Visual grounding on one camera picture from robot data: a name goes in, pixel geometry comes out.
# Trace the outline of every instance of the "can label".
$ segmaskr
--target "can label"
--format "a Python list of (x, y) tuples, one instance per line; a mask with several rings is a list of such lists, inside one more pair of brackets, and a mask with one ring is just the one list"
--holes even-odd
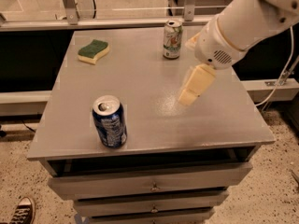
[(180, 21), (171, 20), (164, 27), (164, 52), (169, 59), (176, 59), (180, 54), (183, 27)]
[(111, 95), (98, 98), (93, 104), (93, 121), (101, 142), (106, 147), (120, 147), (127, 139), (123, 107)]

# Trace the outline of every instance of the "gray tabletop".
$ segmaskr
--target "gray tabletop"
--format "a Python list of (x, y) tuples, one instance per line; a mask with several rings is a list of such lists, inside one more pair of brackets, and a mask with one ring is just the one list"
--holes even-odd
[[(183, 43), (201, 27), (185, 27)], [(184, 46), (163, 57), (164, 28), (74, 32), (28, 159), (72, 159), (273, 143), (275, 138), (233, 69), (217, 71), (192, 106), (177, 102), (187, 70), (199, 64)], [(96, 65), (78, 60), (93, 39), (110, 52)], [(128, 139), (104, 147), (93, 125), (93, 101), (115, 95), (125, 109)]]

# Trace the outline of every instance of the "shoelace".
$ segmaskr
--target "shoelace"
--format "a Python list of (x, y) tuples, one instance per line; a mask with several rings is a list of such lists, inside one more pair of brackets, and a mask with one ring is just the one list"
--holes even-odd
[(9, 224), (22, 224), (28, 217), (30, 208), (17, 209)]

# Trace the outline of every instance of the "green scouring pad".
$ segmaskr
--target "green scouring pad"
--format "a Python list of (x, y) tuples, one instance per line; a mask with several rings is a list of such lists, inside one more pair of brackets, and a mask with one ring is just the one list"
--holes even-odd
[(93, 40), (91, 44), (78, 51), (78, 59), (95, 64), (97, 60), (109, 53), (109, 45), (105, 41)]

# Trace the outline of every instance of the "shoe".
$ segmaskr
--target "shoe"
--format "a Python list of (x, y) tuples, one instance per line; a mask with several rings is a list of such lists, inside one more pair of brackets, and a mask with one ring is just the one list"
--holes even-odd
[(35, 203), (30, 198), (23, 198), (19, 202), (9, 224), (32, 224), (35, 218)]

